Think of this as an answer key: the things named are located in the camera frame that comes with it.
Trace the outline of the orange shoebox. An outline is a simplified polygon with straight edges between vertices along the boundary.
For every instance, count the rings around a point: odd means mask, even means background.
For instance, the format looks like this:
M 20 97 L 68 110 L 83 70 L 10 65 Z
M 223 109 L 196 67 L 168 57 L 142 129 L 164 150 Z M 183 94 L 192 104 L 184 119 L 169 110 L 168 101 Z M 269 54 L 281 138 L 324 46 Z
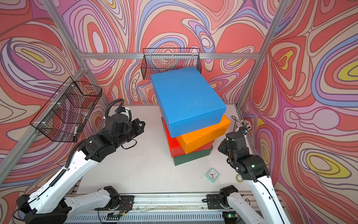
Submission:
M 230 124 L 231 121 L 224 115 L 219 124 L 209 126 L 191 133 L 187 133 L 182 136 L 171 138 L 176 138 L 178 140 L 179 144 L 187 155 L 196 150 L 197 148 L 211 141 L 214 141 L 224 135 Z

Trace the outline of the red shoebox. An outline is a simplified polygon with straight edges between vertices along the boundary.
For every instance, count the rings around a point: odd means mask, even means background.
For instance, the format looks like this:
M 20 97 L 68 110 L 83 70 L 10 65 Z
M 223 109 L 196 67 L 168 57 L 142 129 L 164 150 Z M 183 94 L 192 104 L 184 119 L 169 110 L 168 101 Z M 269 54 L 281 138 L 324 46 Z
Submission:
M 163 124 L 163 128 L 164 128 L 164 132 L 167 138 L 167 142 L 168 142 L 168 146 L 169 146 L 169 151 L 171 154 L 171 157 L 177 157 L 177 156 L 183 156 L 186 155 L 185 151 L 182 149 L 181 145 L 179 144 L 178 140 L 176 138 L 171 138 L 170 133 L 168 131 L 168 128 L 166 126 L 166 123 L 164 121 L 163 118 L 161 118 L 162 120 L 162 124 Z M 205 151 L 207 149 L 210 149 L 213 146 L 214 141 L 211 141 L 199 148 L 197 148 L 196 150 L 194 150 L 191 153 L 196 153 L 199 151 Z

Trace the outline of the green shoebox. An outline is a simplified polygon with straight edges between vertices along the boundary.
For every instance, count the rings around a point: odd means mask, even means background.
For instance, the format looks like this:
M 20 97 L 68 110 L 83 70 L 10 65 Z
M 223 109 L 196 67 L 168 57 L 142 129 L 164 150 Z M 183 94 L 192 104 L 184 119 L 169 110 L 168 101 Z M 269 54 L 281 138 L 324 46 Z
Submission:
M 198 152 L 190 153 L 187 155 L 177 156 L 177 157 L 173 158 L 173 163 L 175 166 L 179 166 L 184 163 L 191 162 L 196 159 L 208 156 L 208 155 L 210 155 L 212 150 L 213 150 L 213 147 L 203 150 L 203 151 L 198 151 Z

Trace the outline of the blue shoebox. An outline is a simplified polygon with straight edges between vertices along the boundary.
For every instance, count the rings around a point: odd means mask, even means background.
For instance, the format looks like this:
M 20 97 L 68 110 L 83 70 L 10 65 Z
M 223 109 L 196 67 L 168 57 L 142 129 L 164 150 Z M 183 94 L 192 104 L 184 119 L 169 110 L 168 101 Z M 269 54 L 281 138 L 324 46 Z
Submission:
M 227 106 L 195 67 L 151 75 L 171 137 L 219 124 Z

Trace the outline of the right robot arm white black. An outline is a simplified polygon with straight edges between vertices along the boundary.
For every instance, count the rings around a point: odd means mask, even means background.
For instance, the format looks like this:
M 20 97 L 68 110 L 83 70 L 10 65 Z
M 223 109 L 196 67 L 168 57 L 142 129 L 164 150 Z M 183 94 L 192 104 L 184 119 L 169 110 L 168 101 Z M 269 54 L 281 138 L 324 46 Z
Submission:
M 234 210 L 245 224 L 289 224 L 265 162 L 260 156 L 252 155 L 247 147 L 247 133 L 245 128 L 227 133 L 218 151 L 227 156 L 227 163 L 250 187 L 260 212 L 245 201 L 234 185 L 221 188 L 218 194 L 207 195 L 203 202 L 210 210 Z

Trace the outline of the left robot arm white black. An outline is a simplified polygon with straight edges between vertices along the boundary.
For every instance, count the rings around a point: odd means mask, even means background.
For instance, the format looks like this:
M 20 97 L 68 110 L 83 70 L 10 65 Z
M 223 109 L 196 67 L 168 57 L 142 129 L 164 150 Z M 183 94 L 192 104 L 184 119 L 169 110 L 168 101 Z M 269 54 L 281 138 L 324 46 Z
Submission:
M 105 109 L 104 127 L 78 142 L 70 151 L 66 164 L 41 188 L 17 199 L 17 210 L 25 215 L 21 219 L 23 222 L 63 224 L 87 211 L 100 208 L 113 211 L 123 205 L 112 186 L 73 199 L 66 194 L 88 171 L 144 132 L 145 122 L 132 119 L 124 102 L 123 99 L 111 102 Z

